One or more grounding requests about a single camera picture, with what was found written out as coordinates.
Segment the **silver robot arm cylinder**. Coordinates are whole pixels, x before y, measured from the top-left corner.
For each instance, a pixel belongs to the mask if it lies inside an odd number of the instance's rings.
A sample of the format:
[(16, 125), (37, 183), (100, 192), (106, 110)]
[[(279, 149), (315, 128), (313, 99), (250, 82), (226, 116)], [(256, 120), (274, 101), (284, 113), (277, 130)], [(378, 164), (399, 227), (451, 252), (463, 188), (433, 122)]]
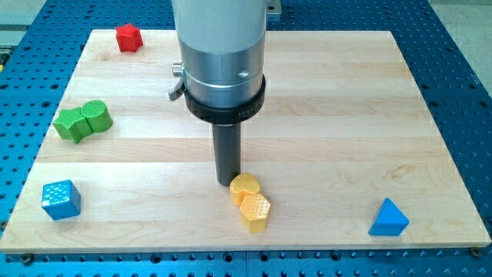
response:
[(264, 103), (266, 0), (172, 0), (181, 62), (170, 100), (185, 97), (197, 118), (243, 122)]

